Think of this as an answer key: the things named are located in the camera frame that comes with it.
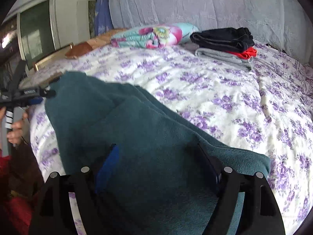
green towel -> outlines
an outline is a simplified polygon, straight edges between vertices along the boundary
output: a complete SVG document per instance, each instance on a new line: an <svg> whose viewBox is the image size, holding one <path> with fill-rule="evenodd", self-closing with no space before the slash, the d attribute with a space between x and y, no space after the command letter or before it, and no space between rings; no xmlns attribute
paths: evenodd
<svg viewBox="0 0 313 235"><path fill-rule="evenodd" d="M138 86L67 72L51 89L57 95L45 108L65 172L91 166L117 144L106 191L144 227L136 234L202 234L217 198L194 158L198 143L239 173L268 175L268 157L226 146ZM243 199L240 193L228 234L236 232Z"/></svg>

human hand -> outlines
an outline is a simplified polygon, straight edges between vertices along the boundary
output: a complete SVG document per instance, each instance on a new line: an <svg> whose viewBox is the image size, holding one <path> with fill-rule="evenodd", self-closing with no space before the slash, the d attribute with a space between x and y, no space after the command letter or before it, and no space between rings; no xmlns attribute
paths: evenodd
<svg viewBox="0 0 313 235"><path fill-rule="evenodd" d="M0 122L5 117L6 107L0 109ZM28 117L26 112L23 113L22 119L12 124L12 132L7 134L7 139L12 144L20 144L23 135L24 120Z"/></svg>

metal screw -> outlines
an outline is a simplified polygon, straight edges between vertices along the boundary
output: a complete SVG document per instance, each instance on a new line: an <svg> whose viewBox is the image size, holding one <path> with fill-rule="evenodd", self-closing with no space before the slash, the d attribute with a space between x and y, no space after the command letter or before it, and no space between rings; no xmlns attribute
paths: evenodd
<svg viewBox="0 0 313 235"><path fill-rule="evenodd" d="M262 179L264 177L263 173L262 172L257 172L256 173L256 176L259 178L259 179Z"/></svg>
<svg viewBox="0 0 313 235"><path fill-rule="evenodd" d="M227 166L227 167L224 168L224 171L227 172L227 173L232 173L233 169Z"/></svg>
<svg viewBox="0 0 313 235"><path fill-rule="evenodd" d="M56 171L54 171L54 172L52 172L52 173L50 174L50 177L51 177L52 179L56 178L57 176L58 176L58 173L57 173Z"/></svg>
<svg viewBox="0 0 313 235"><path fill-rule="evenodd" d="M85 167L83 167L83 168L81 168L80 169L80 171L82 172L82 173L86 173L86 172L88 172L90 169L89 169L89 167L87 167L87 166L85 166Z"/></svg>

red cloth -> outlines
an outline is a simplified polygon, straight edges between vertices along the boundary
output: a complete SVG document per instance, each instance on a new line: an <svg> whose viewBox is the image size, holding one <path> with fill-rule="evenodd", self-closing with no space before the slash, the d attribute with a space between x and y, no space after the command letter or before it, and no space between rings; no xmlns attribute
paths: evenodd
<svg viewBox="0 0 313 235"><path fill-rule="evenodd" d="M32 209L29 203L20 198L14 197L4 203L10 222L21 235L28 235Z"/></svg>
<svg viewBox="0 0 313 235"><path fill-rule="evenodd" d="M20 197L6 200L8 192L10 156L0 157L0 204L5 208L8 219L21 235L27 235L32 218L32 209L29 203Z"/></svg>
<svg viewBox="0 0 313 235"><path fill-rule="evenodd" d="M241 59L250 59L251 56L256 56L257 55L257 50L254 49L253 47L248 48L246 51L242 52L242 53L236 53L236 52L228 52L231 54L234 54L236 56L238 56Z"/></svg>

purple floral bedspread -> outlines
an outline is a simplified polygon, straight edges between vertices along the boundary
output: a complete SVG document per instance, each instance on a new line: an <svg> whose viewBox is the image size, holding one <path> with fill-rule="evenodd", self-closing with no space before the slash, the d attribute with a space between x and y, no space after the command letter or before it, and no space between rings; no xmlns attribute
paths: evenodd
<svg viewBox="0 0 313 235"><path fill-rule="evenodd" d="M268 181L286 234L293 234L313 204L313 70L259 42L256 48L254 69L247 73L194 56L192 45L161 49L106 46L78 60L51 64L23 85L35 85L66 70L84 71L107 82L140 85L221 142L269 156ZM31 145L44 179L52 171L65 174L44 103L31 111ZM74 195L71 200L74 206ZM84 234L79 212L73 214L79 234Z"/></svg>

